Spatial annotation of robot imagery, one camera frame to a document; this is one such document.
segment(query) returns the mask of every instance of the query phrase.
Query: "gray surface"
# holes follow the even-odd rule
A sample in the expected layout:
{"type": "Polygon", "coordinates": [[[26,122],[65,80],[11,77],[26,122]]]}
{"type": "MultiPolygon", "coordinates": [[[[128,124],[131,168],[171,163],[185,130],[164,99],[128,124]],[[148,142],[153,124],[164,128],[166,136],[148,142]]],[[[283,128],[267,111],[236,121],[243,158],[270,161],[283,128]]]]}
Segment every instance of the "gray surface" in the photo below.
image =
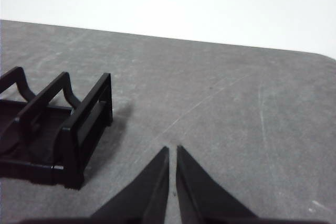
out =
{"type": "MultiPolygon", "coordinates": [[[[181,223],[176,145],[257,215],[336,223],[336,62],[303,52],[1,23],[2,72],[33,91],[61,71],[83,99],[112,74],[115,122],[81,191],[2,179],[4,222],[89,216],[161,149],[170,151],[166,223],[181,223]]],[[[14,89],[6,97],[18,99],[14,89]]],[[[66,104],[60,96],[56,104],[66,104]]]]}

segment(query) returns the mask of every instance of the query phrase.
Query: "black plastic part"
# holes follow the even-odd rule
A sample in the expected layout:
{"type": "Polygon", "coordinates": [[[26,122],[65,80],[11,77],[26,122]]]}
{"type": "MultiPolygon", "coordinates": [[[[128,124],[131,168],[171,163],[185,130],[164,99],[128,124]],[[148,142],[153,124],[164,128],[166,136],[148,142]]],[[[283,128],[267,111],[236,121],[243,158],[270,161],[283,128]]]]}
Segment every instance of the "black plastic part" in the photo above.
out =
{"type": "Polygon", "coordinates": [[[28,87],[22,67],[15,67],[1,76],[0,94],[15,83],[19,93],[26,101],[30,101],[35,97],[35,94],[28,87]]]}
{"type": "Polygon", "coordinates": [[[40,93],[29,89],[21,67],[0,77],[0,92],[17,84],[28,101],[0,100],[0,177],[79,189],[100,136],[112,122],[111,76],[104,73],[80,102],[61,73],[40,93]],[[63,90],[71,107],[49,105],[63,90]]]}
{"type": "Polygon", "coordinates": [[[20,223],[163,224],[168,191],[169,150],[164,147],[134,181],[98,209],[90,218],[35,219],[20,223]]]}
{"type": "Polygon", "coordinates": [[[214,182],[182,146],[177,147],[176,186],[183,224],[326,223],[258,218],[214,182]]]}

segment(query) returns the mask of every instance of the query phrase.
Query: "white wall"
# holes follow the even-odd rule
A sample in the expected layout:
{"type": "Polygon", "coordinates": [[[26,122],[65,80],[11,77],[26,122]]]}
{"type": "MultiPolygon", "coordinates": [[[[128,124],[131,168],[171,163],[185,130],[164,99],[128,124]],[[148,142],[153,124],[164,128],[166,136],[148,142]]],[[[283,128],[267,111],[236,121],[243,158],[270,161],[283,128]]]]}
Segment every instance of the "white wall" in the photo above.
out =
{"type": "Polygon", "coordinates": [[[336,0],[1,0],[1,18],[336,58],[336,0]]]}

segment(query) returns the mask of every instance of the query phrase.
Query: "scratch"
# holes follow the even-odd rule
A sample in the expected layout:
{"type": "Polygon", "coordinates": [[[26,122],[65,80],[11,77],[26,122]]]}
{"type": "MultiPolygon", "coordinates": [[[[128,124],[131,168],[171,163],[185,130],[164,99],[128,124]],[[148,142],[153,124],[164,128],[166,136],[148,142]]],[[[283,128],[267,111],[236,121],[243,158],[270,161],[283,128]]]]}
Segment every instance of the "scratch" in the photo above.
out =
{"type": "Polygon", "coordinates": [[[259,103],[259,114],[260,114],[260,121],[261,121],[261,132],[262,132],[262,139],[263,139],[263,144],[265,148],[265,153],[266,153],[266,159],[267,163],[269,164],[269,169],[270,173],[273,179],[273,185],[276,188],[276,176],[274,174],[274,165],[270,161],[269,153],[268,153],[268,144],[267,144],[267,138],[266,138],[266,132],[265,132],[265,123],[264,123],[264,99],[261,96],[261,83],[259,85],[259,90],[258,90],[258,103],[259,103]]]}
{"type": "Polygon", "coordinates": [[[261,120],[261,130],[262,130],[262,139],[264,142],[264,146],[266,148],[266,136],[265,136],[265,124],[264,124],[264,113],[263,113],[263,106],[264,106],[264,100],[260,97],[261,93],[261,83],[259,85],[259,91],[258,91],[258,102],[259,102],[259,113],[260,113],[260,120],[261,120]]]}
{"type": "Polygon", "coordinates": [[[316,200],[312,200],[311,202],[312,202],[313,204],[315,204],[316,206],[318,206],[318,207],[320,207],[320,208],[322,208],[322,209],[324,209],[324,210],[326,210],[326,211],[333,212],[333,210],[331,210],[330,208],[328,208],[328,207],[322,205],[321,203],[319,203],[319,202],[316,201],[316,200]]]}
{"type": "Polygon", "coordinates": [[[187,110],[186,112],[184,112],[181,116],[179,116],[172,124],[170,124],[163,132],[159,133],[155,138],[154,141],[157,140],[161,135],[163,135],[164,133],[166,133],[171,127],[173,127],[178,121],[180,121],[184,116],[188,115],[190,112],[192,112],[193,110],[195,110],[198,106],[200,106],[202,103],[204,103],[206,100],[209,100],[211,98],[213,98],[214,96],[216,96],[217,94],[221,93],[224,89],[226,89],[227,87],[230,87],[234,84],[236,84],[237,82],[251,76],[253,73],[247,74],[237,80],[235,80],[234,82],[230,83],[227,86],[224,86],[222,88],[220,88],[217,92],[207,96],[206,98],[202,99],[199,103],[195,104],[194,106],[192,106],[189,110],[187,110]]]}

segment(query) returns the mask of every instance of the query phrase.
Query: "curved plastic arm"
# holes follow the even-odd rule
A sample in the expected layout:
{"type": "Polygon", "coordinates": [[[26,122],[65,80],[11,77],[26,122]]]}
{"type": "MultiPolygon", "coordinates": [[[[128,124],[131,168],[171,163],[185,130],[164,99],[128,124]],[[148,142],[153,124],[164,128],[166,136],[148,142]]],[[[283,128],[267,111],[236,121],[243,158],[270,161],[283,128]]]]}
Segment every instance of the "curved plastic arm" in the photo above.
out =
{"type": "Polygon", "coordinates": [[[0,77],[0,93],[4,92],[15,83],[19,93],[26,101],[29,102],[35,97],[35,94],[28,87],[27,79],[22,67],[12,68],[0,77]]]}
{"type": "Polygon", "coordinates": [[[24,138],[30,138],[32,133],[31,121],[43,111],[62,89],[68,103],[74,109],[79,106],[80,101],[72,92],[69,73],[62,72],[18,113],[15,121],[19,123],[24,138]]]}

